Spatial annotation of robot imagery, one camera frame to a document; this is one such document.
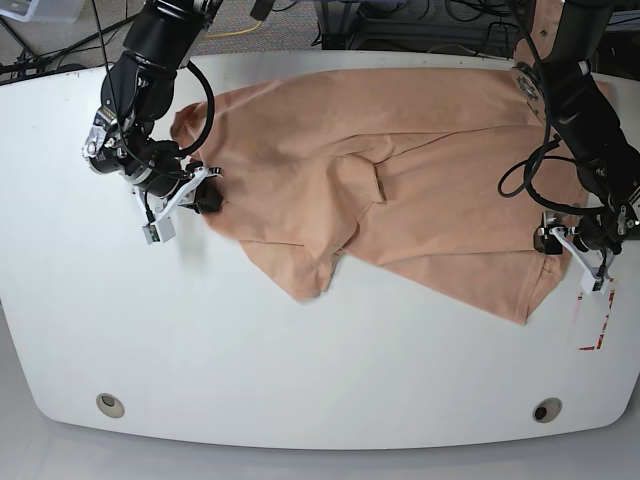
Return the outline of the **peach T-shirt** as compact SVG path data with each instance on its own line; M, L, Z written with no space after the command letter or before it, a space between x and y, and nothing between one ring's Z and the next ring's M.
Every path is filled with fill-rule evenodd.
M195 159L218 167L218 234L290 297L344 254L523 324L571 256L535 251L542 209L504 173L543 128L506 71L357 69L219 95Z

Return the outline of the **red tape rectangle marking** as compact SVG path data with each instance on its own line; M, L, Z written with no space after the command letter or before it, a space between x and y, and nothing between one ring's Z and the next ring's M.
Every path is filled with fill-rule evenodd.
M606 294L581 294L574 313L574 343L579 351L594 351L602 347L609 323L616 289Z

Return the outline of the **black tripod stand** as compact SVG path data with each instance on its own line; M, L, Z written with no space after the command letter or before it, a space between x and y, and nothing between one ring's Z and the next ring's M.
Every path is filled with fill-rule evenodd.
M99 33L92 33L69 46L42 54L36 53L31 47L29 47L26 41L12 27L10 27L4 19L2 19L2 29L6 31L21 47L21 53L13 64L1 65L1 84L11 84L17 81L27 80L30 77L47 74L46 69L57 59L67 57L72 53L80 52L87 44L98 40L99 35L112 33L112 36L106 41L106 43L108 43L115 37L117 32L119 32L124 26L132 23L136 17L137 14L127 15L124 19L107 27L103 27Z

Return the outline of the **clear plastic storage box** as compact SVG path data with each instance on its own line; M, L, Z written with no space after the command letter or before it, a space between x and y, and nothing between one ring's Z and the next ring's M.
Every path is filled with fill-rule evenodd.
M1 15L22 23L73 23L84 0L1 0Z

